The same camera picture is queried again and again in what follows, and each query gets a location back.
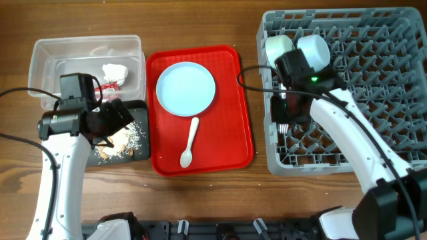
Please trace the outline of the light blue bowl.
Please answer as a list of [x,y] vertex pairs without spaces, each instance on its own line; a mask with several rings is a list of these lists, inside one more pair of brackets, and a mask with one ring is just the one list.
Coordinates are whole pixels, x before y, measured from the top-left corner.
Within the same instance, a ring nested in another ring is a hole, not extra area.
[[303,51],[308,65],[315,72],[321,71],[330,64],[331,55],[328,44],[319,35],[299,38],[297,48]]

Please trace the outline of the red wrapper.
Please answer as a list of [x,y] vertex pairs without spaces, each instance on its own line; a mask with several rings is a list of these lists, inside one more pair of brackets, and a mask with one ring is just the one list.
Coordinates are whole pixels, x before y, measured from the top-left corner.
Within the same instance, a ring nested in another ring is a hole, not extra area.
[[118,91],[118,90],[119,90],[119,86],[116,82],[107,83],[102,85],[101,87],[95,88],[95,92],[102,91],[103,93]]

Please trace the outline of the mint green bowl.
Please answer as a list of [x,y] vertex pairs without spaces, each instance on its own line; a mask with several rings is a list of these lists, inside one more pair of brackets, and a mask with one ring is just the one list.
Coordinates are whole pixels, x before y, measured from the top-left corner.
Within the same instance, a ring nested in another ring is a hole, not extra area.
[[275,60],[278,57],[294,49],[294,44],[287,35],[276,35],[266,39],[266,56],[273,69],[276,69]]

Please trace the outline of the white plastic fork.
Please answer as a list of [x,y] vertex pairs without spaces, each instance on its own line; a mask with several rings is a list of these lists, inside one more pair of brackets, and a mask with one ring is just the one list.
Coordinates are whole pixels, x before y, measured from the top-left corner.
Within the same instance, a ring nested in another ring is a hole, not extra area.
[[286,134],[288,132],[288,129],[289,129],[288,124],[280,123],[278,125],[278,131],[280,134]]

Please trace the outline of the light blue plate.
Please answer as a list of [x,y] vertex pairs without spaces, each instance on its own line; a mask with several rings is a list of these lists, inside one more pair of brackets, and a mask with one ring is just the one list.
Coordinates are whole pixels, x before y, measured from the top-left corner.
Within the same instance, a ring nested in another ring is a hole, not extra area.
[[168,113],[191,117],[211,105],[216,96],[216,82],[203,65],[184,61],[170,65],[161,73],[155,93]]

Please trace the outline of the white plastic spoon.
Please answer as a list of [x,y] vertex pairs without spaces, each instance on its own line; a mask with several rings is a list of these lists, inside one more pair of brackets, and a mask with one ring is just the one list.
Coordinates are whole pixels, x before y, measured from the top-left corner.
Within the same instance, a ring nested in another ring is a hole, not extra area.
[[193,141],[195,139],[195,135],[197,133],[197,128],[199,126],[199,118],[198,117],[193,117],[191,120],[191,125],[189,128],[189,135],[188,135],[188,139],[187,139],[187,145],[185,150],[183,151],[183,153],[181,154],[180,157],[180,165],[183,168],[187,168],[189,167],[189,165],[192,162],[192,152],[191,152],[191,147],[193,144]]

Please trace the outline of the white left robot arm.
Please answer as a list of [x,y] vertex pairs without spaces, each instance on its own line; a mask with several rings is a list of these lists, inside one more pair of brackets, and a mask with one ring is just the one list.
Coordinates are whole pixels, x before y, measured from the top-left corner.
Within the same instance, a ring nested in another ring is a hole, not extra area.
[[133,116],[120,99],[103,102],[96,77],[72,73],[59,78],[61,96],[43,114],[38,133],[43,152],[36,212],[28,239],[81,239],[85,168],[97,142],[127,127]]

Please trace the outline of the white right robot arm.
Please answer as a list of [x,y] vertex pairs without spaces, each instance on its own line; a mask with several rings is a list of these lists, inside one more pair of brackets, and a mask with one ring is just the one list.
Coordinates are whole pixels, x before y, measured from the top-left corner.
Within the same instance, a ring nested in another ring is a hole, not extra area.
[[353,208],[320,214],[326,239],[420,238],[426,231],[426,171],[415,171],[371,126],[344,80],[331,68],[314,71],[303,51],[275,61],[280,94],[272,101],[278,123],[313,119],[352,166],[364,194]]

